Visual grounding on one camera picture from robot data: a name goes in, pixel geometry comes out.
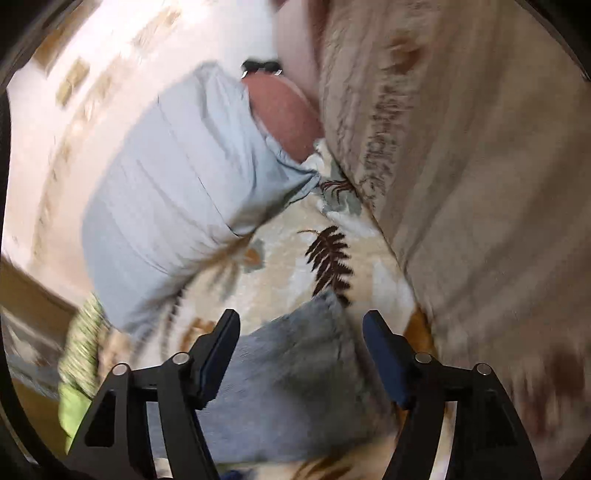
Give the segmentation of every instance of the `brown fern print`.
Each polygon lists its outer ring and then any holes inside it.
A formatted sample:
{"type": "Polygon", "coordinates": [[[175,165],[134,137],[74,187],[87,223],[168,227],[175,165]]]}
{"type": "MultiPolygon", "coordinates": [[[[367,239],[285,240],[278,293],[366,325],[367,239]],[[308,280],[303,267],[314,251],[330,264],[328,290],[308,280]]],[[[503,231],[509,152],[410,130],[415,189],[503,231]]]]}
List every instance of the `brown fern print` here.
{"type": "Polygon", "coordinates": [[[351,182],[347,179],[344,180],[326,180],[320,184],[320,190],[322,191],[322,195],[326,196],[326,193],[332,189],[330,192],[331,196],[336,195],[336,201],[340,203],[340,194],[343,192],[354,192],[355,188],[351,184],[351,182]]]}
{"type": "Polygon", "coordinates": [[[178,313],[178,309],[181,306],[181,300],[183,291],[179,291],[177,296],[174,298],[174,303],[170,313],[164,319],[164,329],[162,332],[162,338],[160,339],[160,360],[165,362],[168,359],[168,343],[170,341],[170,332],[174,326],[174,319],[178,313]]]}
{"type": "Polygon", "coordinates": [[[307,263],[312,263],[312,272],[316,270],[316,286],[312,296],[318,295],[322,289],[330,285],[339,300],[346,307],[351,305],[345,292],[351,288],[348,281],[344,279],[353,274],[353,270],[345,264],[345,260],[351,258],[343,250],[349,248],[345,242],[344,233],[332,225],[321,232],[316,230],[301,230],[298,233],[315,233],[316,240],[306,251],[307,263]]]}
{"type": "Polygon", "coordinates": [[[351,476],[353,466],[345,458],[345,452],[334,453],[319,460],[303,462],[296,470],[291,480],[341,480],[347,477],[350,480],[362,480],[356,475],[351,476]]]}

